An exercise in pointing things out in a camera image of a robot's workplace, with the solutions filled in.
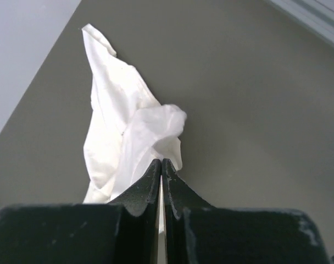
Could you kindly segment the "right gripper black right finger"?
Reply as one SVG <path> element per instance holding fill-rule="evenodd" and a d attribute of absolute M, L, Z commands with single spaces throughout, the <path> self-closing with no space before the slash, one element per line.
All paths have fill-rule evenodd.
<path fill-rule="evenodd" d="M 293 209 L 217 208 L 162 161 L 168 263 L 331 263 L 314 222 Z"/>

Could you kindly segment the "white t shirt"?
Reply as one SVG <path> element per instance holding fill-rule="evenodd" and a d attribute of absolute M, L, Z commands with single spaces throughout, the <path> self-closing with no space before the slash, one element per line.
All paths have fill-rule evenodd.
<path fill-rule="evenodd" d="M 83 146 L 90 183 L 84 202 L 107 203 L 128 189 L 154 159 L 182 168 L 180 135 L 186 113 L 161 104 L 137 69 L 120 60 L 91 24 L 82 28 L 92 71 L 92 117 Z"/>

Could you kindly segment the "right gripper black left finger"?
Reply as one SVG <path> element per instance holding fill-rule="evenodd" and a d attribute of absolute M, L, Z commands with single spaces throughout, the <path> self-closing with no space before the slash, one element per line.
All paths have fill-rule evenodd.
<path fill-rule="evenodd" d="M 160 161 L 105 204 L 0 210 L 0 263 L 156 263 Z"/>

